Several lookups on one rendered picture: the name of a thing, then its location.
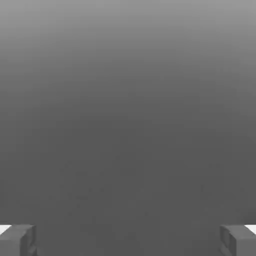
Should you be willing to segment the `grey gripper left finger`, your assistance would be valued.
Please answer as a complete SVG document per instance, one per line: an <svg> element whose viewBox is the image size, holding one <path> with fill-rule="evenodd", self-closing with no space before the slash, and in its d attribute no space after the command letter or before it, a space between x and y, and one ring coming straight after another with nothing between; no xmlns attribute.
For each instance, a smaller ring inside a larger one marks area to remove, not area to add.
<svg viewBox="0 0 256 256"><path fill-rule="evenodd" d="M38 256L37 227L0 224L0 256Z"/></svg>

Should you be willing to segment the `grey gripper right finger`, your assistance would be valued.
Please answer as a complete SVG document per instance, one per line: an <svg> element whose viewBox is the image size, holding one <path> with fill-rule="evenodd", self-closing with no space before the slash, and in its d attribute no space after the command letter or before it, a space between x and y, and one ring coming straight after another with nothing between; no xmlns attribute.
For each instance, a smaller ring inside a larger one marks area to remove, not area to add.
<svg viewBox="0 0 256 256"><path fill-rule="evenodd" d="M223 256L256 256L256 224L221 225L219 235Z"/></svg>

